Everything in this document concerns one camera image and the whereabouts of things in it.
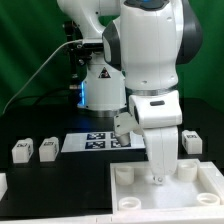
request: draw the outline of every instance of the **white cylinder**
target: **white cylinder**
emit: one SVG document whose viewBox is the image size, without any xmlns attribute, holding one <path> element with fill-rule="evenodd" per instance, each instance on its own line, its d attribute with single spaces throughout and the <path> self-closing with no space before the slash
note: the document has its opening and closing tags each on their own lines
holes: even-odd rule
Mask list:
<svg viewBox="0 0 224 224">
<path fill-rule="evenodd" d="M 197 205 L 199 206 L 220 205 L 220 198 L 215 194 L 202 193 L 197 196 Z"/>
<path fill-rule="evenodd" d="M 116 183 L 130 185 L 134 183 L 134 168 L 131 166 L 117 167 L 115 169 Z"/>
<path fill-rule="evenodd" d="M 193 182 L 197 179 L 197 171 L 195 162 L 180 162 L 178 164 L 178 179 L 183 182 Z"/>
<path fill-rule="evenodd" d="M 142 208 L 141 201 L 135 197 L 122 198 L 118 202 L 119 211 L 140 210 L 141 208 Z"/>
</svg>

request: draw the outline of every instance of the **green wall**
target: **green wall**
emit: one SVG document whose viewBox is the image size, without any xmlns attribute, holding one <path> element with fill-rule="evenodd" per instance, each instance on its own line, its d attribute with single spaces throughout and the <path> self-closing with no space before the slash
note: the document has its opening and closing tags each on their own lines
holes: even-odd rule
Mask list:
<svg viewBox="0 0 224 224">
<path fill-rule="evenodd" d="M 204 43 L 195 59 L 178 66 L 180 95 L 206 100 L 224 112 L 223 0 L 190 0 L 201 22 Z M 65 42 L 68 20 L 56 0 L 0 0 L 0 111 L 47 57 Z M 67 56 L 60 52 L 21 96 L 67 87 Z"/>
</svg>

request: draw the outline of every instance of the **black panel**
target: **black panel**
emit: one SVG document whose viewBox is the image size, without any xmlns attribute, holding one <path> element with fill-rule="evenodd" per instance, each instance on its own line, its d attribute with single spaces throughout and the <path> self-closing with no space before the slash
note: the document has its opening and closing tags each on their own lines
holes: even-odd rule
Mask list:
<svg viewBox="0 0 224 224">
<path fill-rule="evenodd" d="M 201 48 L 203 34 L 201 25 L 193 12 L 189 1 L 182 0 L 184 12 L 184 31 L 176 64 L 190 62 Z"/>
<path fill-rule="evenodd" d="M 105 61 L 115 69 L 121 71 L 120 37 L 113 21 L 104 30 L 103 37 L 108 41 L 111 50 L 111 61 L 107 61 L 104 58 Z"/>
<path fill-rule="evenodd" d="M 124 4 L 146 11 L 154 11 L 162 9 L 168 2 L 167 0 L 127 0 Z"/>
</svg>

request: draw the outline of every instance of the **black cable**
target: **black cable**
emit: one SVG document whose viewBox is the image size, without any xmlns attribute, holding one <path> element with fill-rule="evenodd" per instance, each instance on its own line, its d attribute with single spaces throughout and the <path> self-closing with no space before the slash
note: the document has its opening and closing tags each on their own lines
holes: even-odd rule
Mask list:
<svg viewBox="0 0 224 224">
<path fill-rule="evenodd" d="M 22 100 L 26 100 L 26 99 L 35 99 L 35 98 L 38 98 L 34 104 L 37 102 L 37 101 L 41 101 L 43 100 L 44 98 L 47 98 L 47 97 L 52 97 L 52 98 L 56 98 L 56 97 L 68 97 L 69 94 L 66 94 L 66 95 L 56 95 L 56 96 L 50 96 L 51 94 L 53 93 L 56 93 L 56 92 L 60 92 L 60 91 L 65 91 L 65 90 L 69 90 L 69 89 L 66 89 L 66 88 L 57 88 L 57 89 L 54 89 L 54 90 L 51 90 L 47 93 L 45 93 L 44 95 L 33 95 L 33 96 L 24 96 L 24 97 L 20 97 L 20 98 L 17 98 L 15 100 L 13 100 L 7 107 L 6 111 L 8 111 L 9 108 L 11 108 L 14 104 L 16 104 L 17 102 L 19 101 L 22 101 Z"/>
<path fill-rule="evenodd" d="M 43 94 L 42 96 L 40 96 L 34 103 L 33 103 L 33 106 L 36 106 L 38 105 L 43 99 L 45 99 L 46 97 L 49 97 L 50 95 L 52 95 L 53 93 L 56 93 L 56 92 L 61 92 L 61 91 L 68 91 L 69 89 L 68 88 L 56 88 L 56 89 L 53 89 L 45 94 Z"/>
</svg>

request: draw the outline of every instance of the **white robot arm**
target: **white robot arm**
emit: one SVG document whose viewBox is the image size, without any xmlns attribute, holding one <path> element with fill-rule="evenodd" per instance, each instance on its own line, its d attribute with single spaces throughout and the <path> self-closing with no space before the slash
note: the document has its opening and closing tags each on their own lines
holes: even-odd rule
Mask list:
<svg viewBox="0 0 224 224">
<path fill-rule="evenodd" d="M 83 39 L 76 46 L 77 66 L 87 65 L 83 80 L 82 100 L 77 105 L 81 113 L 95 117 L 113 117 L 126 110 L 124 76 L 104 60 L 101 51 L 102 33 L 105 29 L 99 22 L 104 15 L 119 15 L 120 0 L 57 0 L 60 9 L 78 26 Z M 87 52 L 85 49 L 96 49 Z"/>
<path fill-rule="evenodd" d="M 130 131 L 143 135 L 156 184 L 177 166 L 182 113 L 175 67 L 184 40 L 184 10 L 192 12 L 187 0 L 126 0 L 120 17 L 103 33 L 105 60 L 112 66 L 118 58 L 114 49 L 120 49 L 129 96 L 129 113 L 114 118 L 115 135 L 123 145 L 129 143 Z"/>
<path fill-rule="evenodd" d="M 60 9 L 80 27 L 84 39 L 102 39 L 99 16 L 120 15 L 120 0 L 57 0 Z"/>
</svg>

